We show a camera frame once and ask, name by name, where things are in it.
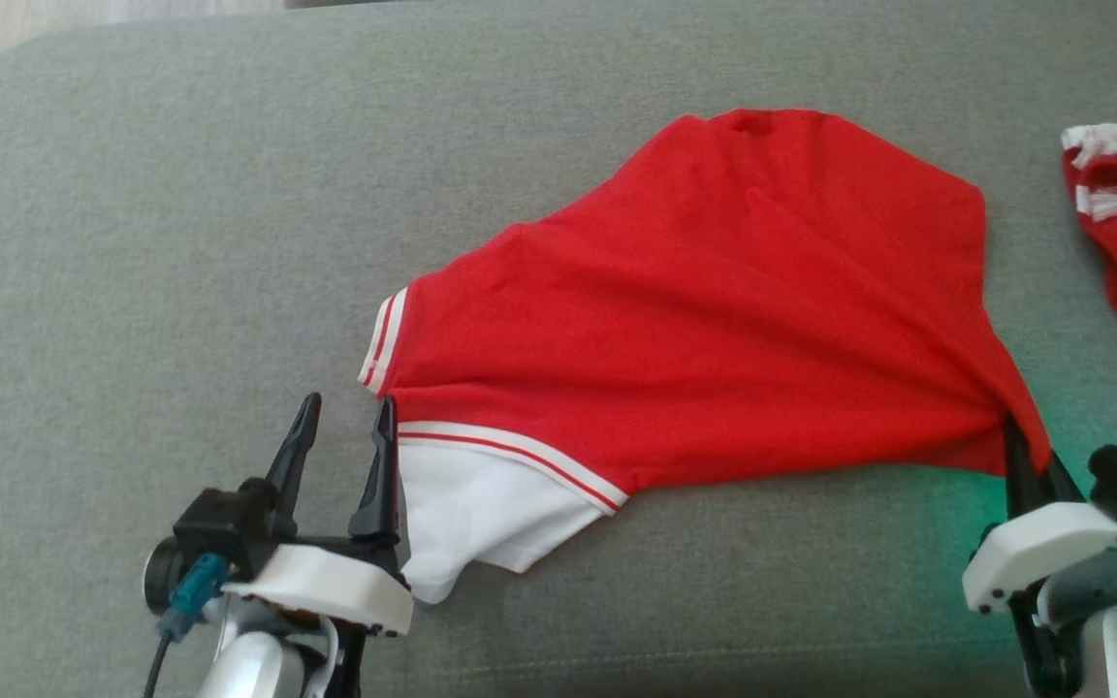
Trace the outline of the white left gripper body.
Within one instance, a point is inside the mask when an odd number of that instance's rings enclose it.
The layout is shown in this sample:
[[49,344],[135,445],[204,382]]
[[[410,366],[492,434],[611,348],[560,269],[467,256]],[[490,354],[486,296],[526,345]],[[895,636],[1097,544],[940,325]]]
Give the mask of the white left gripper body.
[[236,597],[261,599],[285,610],[408,635],[416,597],[400,566],[408,543],[398,536],[371,541],[311,536],[270,544],[270,555],[244,579],[223,585]]

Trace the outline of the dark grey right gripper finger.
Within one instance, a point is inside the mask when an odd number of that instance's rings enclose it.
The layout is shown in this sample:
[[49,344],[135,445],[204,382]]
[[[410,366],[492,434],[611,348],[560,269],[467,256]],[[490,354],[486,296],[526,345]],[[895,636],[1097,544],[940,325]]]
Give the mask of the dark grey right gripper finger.
[[1043,504],[1056,501],[1086,503],[1087,498],[1063,461],[1056,452],[1050,452],[1049,460],[1041,474],[1041,493]]
[[1030,444],[1014,415],[1006,415],[1003,423],[1005,437],[1005,498],[1010,520],[1037,511],[1051,501],[1032,460]]

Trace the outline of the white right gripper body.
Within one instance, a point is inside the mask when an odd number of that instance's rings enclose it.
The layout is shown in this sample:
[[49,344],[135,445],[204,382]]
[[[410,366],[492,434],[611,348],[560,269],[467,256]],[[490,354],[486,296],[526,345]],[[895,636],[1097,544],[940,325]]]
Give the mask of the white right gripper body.
[[981,615],[1008,611],[1016,592],[1117,549],[1117,522],[1092,503],[1054,501],[994,526],[963,571],[967,608]]

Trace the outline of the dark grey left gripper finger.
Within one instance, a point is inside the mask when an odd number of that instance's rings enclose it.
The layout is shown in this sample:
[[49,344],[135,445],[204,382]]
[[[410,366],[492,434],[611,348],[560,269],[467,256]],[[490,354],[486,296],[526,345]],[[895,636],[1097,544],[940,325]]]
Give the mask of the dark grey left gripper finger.
[[371,436],[375,447],[359,509],[347,522],[351,539],[371,545],[400,541],[399,415],[393,396],[382,398]]
[[322,402],[319,392],[309,393],[304,398],[266,476],[266,480],[271,482],[276,490],[273,511],[288,520],[292,520],[296,511],[307,455],[315,443],[318,431]]

